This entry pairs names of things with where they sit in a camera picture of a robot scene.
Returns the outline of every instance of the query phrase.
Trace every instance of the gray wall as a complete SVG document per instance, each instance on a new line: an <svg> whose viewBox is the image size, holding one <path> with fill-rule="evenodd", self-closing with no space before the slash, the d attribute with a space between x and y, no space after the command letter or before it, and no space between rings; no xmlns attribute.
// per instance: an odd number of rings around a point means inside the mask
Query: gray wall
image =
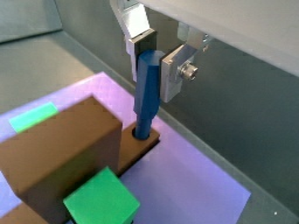
<svg viewBox="0 0 299 224"><path fill-rule="evenodd" d="M123 33L108 0L56 0L63 28L130 80ZM178 23L150 10L159 49ZM163 105L223 157L299 214L299 79L215 40L196 57L200 75Z"/></svg>
<svg viewBox="0 0 299 224"><path fill-rule="evenodd" d="M0 5L0 43L61 29L53 0L0 0Z"/></svg>

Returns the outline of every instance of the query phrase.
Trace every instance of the purple surface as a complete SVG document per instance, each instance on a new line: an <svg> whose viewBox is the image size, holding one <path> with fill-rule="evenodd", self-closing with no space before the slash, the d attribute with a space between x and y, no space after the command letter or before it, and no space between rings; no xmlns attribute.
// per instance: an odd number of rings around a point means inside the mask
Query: purple surface
<svg viewBox="0 0 299 224"><path fill-rule="evenodd" d="M127 127L136 119L134 97L100 73L3 114L0 141L15 135L8 123L12 117L45 102L63 110L92 94ZM135 224L235 224L250 192L159 117L154 127L162 133L162 142L122 177L142 202ZM0 175L0 217L17 203Z"/></svg>

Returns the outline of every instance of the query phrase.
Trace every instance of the screw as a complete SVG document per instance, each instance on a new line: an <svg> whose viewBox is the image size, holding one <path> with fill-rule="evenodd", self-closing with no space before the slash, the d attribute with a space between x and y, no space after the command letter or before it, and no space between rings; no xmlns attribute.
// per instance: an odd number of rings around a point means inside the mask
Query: screw
<svg viewBox="0 0 299 224"><path fill-rule="evenodd" d="M198 71L199 71L199 68L190 61L187 61L182 65L180 75L187 81L194 81Z"/></svg>

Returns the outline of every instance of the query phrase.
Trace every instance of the green cube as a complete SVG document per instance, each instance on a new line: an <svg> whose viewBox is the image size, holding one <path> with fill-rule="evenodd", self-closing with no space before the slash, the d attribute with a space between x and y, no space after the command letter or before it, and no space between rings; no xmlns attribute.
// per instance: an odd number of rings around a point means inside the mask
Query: green cube
<svg viewBox="0 0 299 224"><path fill-rule="evenodd" d="M140 203L106 168L64 199L65 207L78 224L131 224Z"/></svg>

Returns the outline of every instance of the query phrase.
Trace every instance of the metal bracket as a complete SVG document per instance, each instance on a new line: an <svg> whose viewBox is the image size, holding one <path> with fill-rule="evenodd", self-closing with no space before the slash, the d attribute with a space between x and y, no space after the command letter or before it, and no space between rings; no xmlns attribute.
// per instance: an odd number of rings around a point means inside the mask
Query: metal bracket
<svg viewBox="0 0 299 224"><path fill-rule="evenodd" d="M131 55L132 74L136 81L138 57L156 50L156 31L150 28L146 7L136 0L110 0L116 19L126 34L126 51ZM211 38L202 31L180 23L178 37L186 41L160 62L160 98L168 102L182 91L183 79L194 80L198 67L192 56L207 46Z"/></svg>
<svg viewBox="0 0 299 224"><path fill-rule="evenodd" d="M178 37L186 41L186 44L179 45L162 59L160 98L164 102L180 93L183 79L194 80L198 67L192 65L192 57L211 42L206 33L183 23L179 25Z"/></svg>
<svg viewBox="0 0 299 224"><path fill-rule="evenodd" d="M156 50L156 31L150 28L146 7L136 0L110 0L110 4L126 34L126 51L131 55L136 81L138 56L147 50Z"/></svg>

